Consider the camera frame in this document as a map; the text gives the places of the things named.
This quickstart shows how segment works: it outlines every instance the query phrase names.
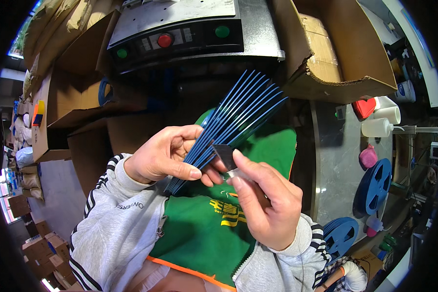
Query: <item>green apron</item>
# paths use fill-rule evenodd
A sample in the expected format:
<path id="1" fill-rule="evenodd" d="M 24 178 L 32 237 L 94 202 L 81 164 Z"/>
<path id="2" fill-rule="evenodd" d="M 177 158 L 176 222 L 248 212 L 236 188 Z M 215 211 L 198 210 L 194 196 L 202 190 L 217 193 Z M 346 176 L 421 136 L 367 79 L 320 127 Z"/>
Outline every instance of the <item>green apron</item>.
<path id="1" fill-rule="evenodd" d="M 252 161 L 267 162 L 288 178 L 295 144 L 292 128 L 265 124 L 239 150 Z M 206 187 L 197 180 L 183 189 L 181 197 L 170 196 L 166 202 L 164 235 L 148 259 L 234 290 L 232 276 L 251 255 L 256 242 L 246 226 L 234 187 L 226 183 Z"/>

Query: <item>hand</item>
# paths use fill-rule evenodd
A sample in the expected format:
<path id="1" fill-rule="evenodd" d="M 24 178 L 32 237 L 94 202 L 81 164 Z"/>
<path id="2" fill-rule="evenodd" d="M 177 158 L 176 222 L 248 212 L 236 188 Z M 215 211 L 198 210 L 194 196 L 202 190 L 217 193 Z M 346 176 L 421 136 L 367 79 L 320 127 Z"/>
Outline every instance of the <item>hand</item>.
<path id="1" fill-rule="evenodd" d="M 269 248 L 286 249 L 295 238 L 302 190 L 265 162 L 255 163 L 237 149 L 233 156 L 237 167 L 254 181 L 240 177 L 227 181 L 238 194 L 251 235 Z"/>
<path id="2" fill-rule="evenodd" d="M 201 178 L 206 186 L 222 184 L 217 170 L 227 170 L 218 158 L 204 167 L 203 174 L 198 168 L 182 162 L 202 131 L 203 128 L 198 125 L 162 129 L 125 160 L 125 172 L 142 184 L 161 180 L 168 175 L 186 180 Z"/>

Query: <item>open cardboard box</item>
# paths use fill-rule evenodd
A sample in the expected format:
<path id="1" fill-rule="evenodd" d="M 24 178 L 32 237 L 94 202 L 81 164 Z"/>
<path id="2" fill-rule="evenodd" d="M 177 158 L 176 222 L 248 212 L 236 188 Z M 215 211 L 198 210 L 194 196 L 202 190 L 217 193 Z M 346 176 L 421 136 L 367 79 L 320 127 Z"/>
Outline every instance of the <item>open cardboard box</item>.
<path id="1" fill-rule="evenodd" d="M 143 92 L 129 102 L 111 101 L 99 106 L 103 75 L 97 70 L 109 71 L 106 42 L 119 15 L 115 10 L 82 33 L 58 58 L 33 95 L 34 105 L 39 100 L 45 104 L 41 125 L 32 127 L 35 162 L 69 159 L 67 135 L 88 122 L 146 109 L 147 97 Z"/>
<path id="2" fill-rule="evenodd" d="M 133 154 L 163 127 L 159 114 L 133 114 L 103 118 L 71 133 L 68 145 L 84 194 L 89 196 L 109 159 L 121 153 Z"/>
<path id="3" fill-rule="evenodd" d="M 397 90 L 383 44 L 356 0 L 274 0 L 273 7 L 286 52 L 285 95 L 348 104 Z M 328 36 L 304 25 L 306 15 L 321 20 Z M 337 62 L 325 61 L 331 56 L 328 46 Z"/>

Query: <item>gray sweatshirt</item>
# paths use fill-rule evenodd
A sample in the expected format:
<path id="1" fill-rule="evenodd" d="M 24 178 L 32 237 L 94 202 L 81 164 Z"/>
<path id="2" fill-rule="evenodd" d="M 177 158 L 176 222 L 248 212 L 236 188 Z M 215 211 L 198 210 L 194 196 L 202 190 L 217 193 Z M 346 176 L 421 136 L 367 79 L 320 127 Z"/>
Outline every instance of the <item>gray sweatshirt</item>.
<path id="1" fill-rule="evenodd" d="M 110 159 L 71 234 L 70 266 L 86 290 L 122 292 L 159 239 L 168 178 L 134 181 L 123 167 L 130 156 Z M 325 246 L 321 226 L 302 214 L 288 248 L 276 251 L 257 242 L 232 280 L 238 292 L 313 291 L 331 259 Z"/>

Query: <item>green button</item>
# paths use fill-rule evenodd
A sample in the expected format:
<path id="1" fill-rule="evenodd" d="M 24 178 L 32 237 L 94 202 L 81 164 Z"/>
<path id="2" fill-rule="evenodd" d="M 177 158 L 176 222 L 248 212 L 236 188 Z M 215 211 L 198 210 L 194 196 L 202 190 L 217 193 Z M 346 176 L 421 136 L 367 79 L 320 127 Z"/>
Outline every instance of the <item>green button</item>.
<path id="1" fill-rule="evenodd" d="M 222 25 L 222 26 L 218 26 L 216 28 L 215 33 L 216 33 L 217 37 L 225 38 L 229 35 L 230 31 L 229 31 L 229 28 L 227 26 Z"/>
<path id="2" fill-rule="evenodd" d="M 127 57 L 128 53 L 125 49 L 120 49 L 117 51 L 117 56 L 121 59 L 125 59 Z"/>

